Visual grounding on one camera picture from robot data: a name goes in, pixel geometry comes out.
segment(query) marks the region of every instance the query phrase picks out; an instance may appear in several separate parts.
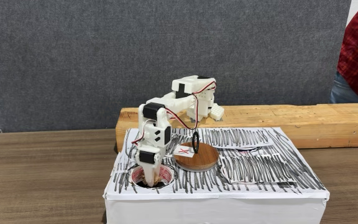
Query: round wooden platform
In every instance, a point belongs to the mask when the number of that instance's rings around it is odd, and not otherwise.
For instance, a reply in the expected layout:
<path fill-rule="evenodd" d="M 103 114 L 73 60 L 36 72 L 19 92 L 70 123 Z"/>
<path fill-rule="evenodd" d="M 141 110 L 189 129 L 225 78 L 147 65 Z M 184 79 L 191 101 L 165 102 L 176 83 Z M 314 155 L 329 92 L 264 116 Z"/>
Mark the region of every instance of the round wooden platform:
<path fill-rule="evenodd" d="M 191 147 L 191 142 L 180 145 Z M 219 153 L 214 147 L 200 142 L 198 153 L 194 154 L 193 157 L 174 155 L 174 158 L 178 165 L 186 170 L 208 170 L 217 163 Z"/>

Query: hole in box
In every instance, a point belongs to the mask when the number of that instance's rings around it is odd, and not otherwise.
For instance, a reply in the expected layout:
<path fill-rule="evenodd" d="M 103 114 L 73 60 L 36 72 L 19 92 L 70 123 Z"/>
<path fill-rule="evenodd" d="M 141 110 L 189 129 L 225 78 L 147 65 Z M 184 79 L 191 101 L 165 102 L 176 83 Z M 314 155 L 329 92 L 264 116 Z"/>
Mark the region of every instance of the hole in box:
<path fill-rule="evenodd" d="M 138 185 L 139 187 L 143 188 L 161 188 L 166 185 L 168 185 L 173 178 L 172 171 L 169 167 L 161 165 L 160 166 L 160 178 L 161 181 L 158 182 L 155 186 L 149 187 L 147 184 L 143 183 L 143 167 L 138 166 L 135 169 L 133 169 L 131 174 L 131 181 Z"/>

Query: white robotic arm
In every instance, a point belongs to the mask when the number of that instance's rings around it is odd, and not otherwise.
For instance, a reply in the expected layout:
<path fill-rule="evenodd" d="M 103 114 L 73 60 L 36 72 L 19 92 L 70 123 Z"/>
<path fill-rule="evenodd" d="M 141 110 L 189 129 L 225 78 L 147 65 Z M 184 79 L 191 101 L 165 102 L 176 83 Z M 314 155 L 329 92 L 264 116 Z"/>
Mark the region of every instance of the white robotic arm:
<path fill-rule="evenodd" d="M 172 116 L 177 118 L 176 113 L 187 110 L 187 115 L 196 121 L 208 114 L 215 120 L 222 118 L 224 109 L 214 103 L 215 87 L 214 78 L 193 75 L 172 81 L 173 92 L 139 106 L 139 132 L 142 131 L 142 135 L 132 143 L 137 144 L 135 159 L 142 166 L 149 187 L 158 181 L 161 161 L 171 141 L 169 119 Z"/>

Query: small paper card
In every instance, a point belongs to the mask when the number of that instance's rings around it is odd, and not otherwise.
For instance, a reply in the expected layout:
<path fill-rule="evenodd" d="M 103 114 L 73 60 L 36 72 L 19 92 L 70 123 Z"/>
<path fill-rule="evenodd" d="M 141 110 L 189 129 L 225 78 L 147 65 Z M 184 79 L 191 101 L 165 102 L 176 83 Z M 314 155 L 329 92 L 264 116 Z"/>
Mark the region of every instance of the small paper card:
<path fill-rule="evenodd" d="M 194 150 L 192 147 L 178 145 L 173 151 L 173 154 L 178 156 L 193 157 Z"/>

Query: table surface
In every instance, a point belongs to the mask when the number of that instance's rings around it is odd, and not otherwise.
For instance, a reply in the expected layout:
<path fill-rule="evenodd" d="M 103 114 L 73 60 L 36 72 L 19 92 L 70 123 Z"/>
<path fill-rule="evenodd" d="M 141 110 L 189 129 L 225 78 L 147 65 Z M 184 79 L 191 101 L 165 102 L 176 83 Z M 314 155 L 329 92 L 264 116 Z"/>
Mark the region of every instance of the table surface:
<path fill-rule="evenodd" d="M 0 223 L 103 223 L 115 130 L 0 134 Z M 321 223 L 358 223 L 358 148 L 302 149 L 331 193 Z"/>

